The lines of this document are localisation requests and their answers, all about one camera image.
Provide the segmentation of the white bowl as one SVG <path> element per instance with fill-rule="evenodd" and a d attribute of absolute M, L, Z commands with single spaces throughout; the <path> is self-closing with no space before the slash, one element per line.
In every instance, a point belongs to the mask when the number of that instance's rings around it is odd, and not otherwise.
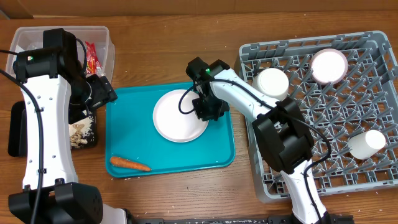
<path fill-rule="evenodd" d="M 267 68 L 254 77 L 252 86 L 269 97 L 283 101 L 289 91 L 289 80 L 282 70 Z"/>

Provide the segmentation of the red snack wrapper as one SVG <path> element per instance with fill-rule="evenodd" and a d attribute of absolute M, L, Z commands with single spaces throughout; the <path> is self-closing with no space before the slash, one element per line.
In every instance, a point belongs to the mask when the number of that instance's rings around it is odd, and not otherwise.
<path fill-rule="evenodd" d="M 95 44 L 85 42 L 86 44 L 86 73 L 100 75 L 102 72 L 100 61 L 96 54 Z"/>

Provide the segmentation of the white paper cup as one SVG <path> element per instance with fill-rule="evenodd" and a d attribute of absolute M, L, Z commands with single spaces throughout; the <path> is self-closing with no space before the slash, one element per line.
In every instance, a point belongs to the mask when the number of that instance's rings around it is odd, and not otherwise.
<path fill-rule="evenodd" d="M 386 145 L 386 137 L 378 130 L 369 130 L 348 141 L 350 154 L 360 160 L 373 156 Z"/>

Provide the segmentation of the orange carrot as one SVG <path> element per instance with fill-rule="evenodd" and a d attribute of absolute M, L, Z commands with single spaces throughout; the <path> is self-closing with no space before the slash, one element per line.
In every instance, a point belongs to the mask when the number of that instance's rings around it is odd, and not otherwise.
<path fill-rule="evenodd" d="M 144 165 L 144 164 L 140 164 L 137 162 L 133 162 L 127 159 L 124 159 L 122 157 L 111 157 L 110 158 L 110 163 L 113 166 L 116 167 L 122 167 L 122 168 L 127 168 L 127 169 L 133 169 L 133 170 L 140 170 L 140 171 L 144 171 L 144 172 L 150 172 L 151 168 Z"/>

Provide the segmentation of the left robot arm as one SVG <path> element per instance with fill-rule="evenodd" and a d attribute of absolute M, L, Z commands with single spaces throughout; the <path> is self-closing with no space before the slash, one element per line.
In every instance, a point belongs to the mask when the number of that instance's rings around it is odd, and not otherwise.
<path fill-rule="evenodd" d="M 24 223 L 132 223 L 129 210 L 105 204 L 76 174 L 68 127 L 117 96 L 104 76 L 86 75 L 82 44 L 62 28 L 45 30 L 41 49 L 16 55 L 9 79 L 24 97 L 27 165 L 23 191 L 8 198 Z"/>

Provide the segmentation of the white plate with food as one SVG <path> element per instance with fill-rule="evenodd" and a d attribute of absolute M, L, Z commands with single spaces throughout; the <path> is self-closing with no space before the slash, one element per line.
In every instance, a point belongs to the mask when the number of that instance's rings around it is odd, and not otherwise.
<path fill-rule="evenodd" d="M 193 91 L 189 91 L 180 100 L 186 90 L 172 90 L 163 95 L 155 104 L 153 111 L 153 122 L 157 132 L 164 138 L 172 142 L 189 142 L 202 135 L 208 121 L 197 118 L 195 112 L 183 114 L 193 109 L 192 101 L 199 96 Z"/>

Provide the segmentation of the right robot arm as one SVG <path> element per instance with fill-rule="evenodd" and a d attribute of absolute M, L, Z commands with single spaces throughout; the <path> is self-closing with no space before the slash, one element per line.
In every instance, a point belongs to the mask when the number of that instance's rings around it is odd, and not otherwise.
<path fill-rule="evenodd" d="M 192 112 L 202 121 L 218 120 L 234 106 L 251 123 L 257 149 L 267 165 L 282 175 L 298 223 L 325 223 L 328 212 L 313 179 L 312 134 L 317 129 L 305 122 L 290 98 L 282 101 L 253 88 L 222 60 L 208 65 L 200 57 L 186 68 L 191 89 L 198 93 Z"/>

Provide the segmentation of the pink rimmed bowl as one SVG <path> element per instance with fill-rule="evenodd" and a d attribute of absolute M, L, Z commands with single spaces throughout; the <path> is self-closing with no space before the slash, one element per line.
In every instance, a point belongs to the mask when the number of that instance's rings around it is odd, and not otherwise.
<path fill-rule="evenodd" d="M 343 53 L 336 49 L 323 49 L 310 61 L 312 79 L 321 85 L 340 82 L 348 71 L 348 61 Z"/>

